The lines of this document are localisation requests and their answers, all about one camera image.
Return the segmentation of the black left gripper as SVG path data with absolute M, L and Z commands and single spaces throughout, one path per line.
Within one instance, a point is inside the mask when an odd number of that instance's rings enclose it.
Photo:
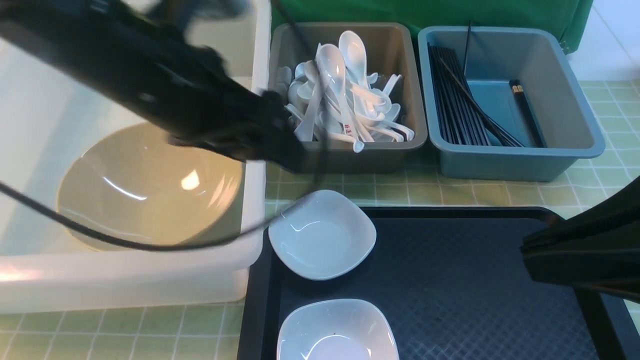
M 303 171 L 306 149 L 294 134 L 281 96 L 267 89 L 254 93 L 238 84 L 210 47 L 197 48 L 194 56 L 211 80 L 205 94 L 213 113 L 205 117 L 203 129 L 184 136 L 170 134 L 167 141 L 240 162 L 266 161 L 292 173 Z

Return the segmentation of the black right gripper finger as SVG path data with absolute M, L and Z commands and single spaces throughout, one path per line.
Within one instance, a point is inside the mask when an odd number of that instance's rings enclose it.
M 640 180 L 570 219 L 527 235 L 520 248 L 531 279 L 640 299 Z

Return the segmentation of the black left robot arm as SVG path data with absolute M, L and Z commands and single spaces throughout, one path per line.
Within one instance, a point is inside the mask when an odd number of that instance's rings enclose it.
M 299 173 L 307 151 L 270 90 L 228 75 L 214 48 L 185 32 L 199 0 L 162 0 L 140 13 L 121 0 L 3 0 L 10 44 L 125 107 L 177 147 Z

